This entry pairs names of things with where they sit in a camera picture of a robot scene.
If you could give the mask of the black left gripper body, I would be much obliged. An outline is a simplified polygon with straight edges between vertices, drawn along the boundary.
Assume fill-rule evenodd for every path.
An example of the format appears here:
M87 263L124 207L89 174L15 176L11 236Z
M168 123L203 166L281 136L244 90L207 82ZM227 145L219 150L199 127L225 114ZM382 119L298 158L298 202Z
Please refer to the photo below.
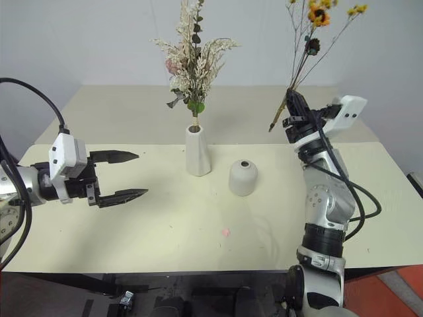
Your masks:
M96 164L89 160L80 175L65 181L69 198L87 198L90 206L98 205L100 188L95 167Z

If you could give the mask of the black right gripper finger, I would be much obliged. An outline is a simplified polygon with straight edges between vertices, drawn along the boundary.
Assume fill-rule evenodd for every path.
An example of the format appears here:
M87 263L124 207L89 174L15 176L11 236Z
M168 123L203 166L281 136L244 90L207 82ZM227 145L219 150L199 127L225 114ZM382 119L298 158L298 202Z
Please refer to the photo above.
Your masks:
M304 96L293 90L291 92L291 114L293 116L308 118L310 111Z
M296 92L291 88L286 91L286 108L288 109L290 116L297 116L297 109L294 101Z

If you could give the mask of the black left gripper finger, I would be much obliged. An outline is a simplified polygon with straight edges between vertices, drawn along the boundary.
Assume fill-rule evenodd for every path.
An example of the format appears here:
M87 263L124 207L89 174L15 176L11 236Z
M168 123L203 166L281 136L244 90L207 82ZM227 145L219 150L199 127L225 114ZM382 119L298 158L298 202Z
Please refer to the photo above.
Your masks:
M139 155L128 151L118 150L104 150L104 151L91 151L87 159L88 164L98 162L107 162L108 164L116 164L127 162L129 160L138 159Z
M146 194L148 189L128 189L115 192L113 195L99 196L96 205L99 208L125 204Z

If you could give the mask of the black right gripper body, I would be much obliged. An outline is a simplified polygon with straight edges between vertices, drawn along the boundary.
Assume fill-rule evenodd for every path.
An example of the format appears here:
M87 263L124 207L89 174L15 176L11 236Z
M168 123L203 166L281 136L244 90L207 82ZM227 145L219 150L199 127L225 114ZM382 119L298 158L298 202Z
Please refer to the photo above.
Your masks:
M328 120L335 119L341 110L341 105L329 104L318 110L310 110L308 118L290 116L283 120L282 126L285 129L289 143L296 143L300 139L317 132L318 123L320 127L324 127Z

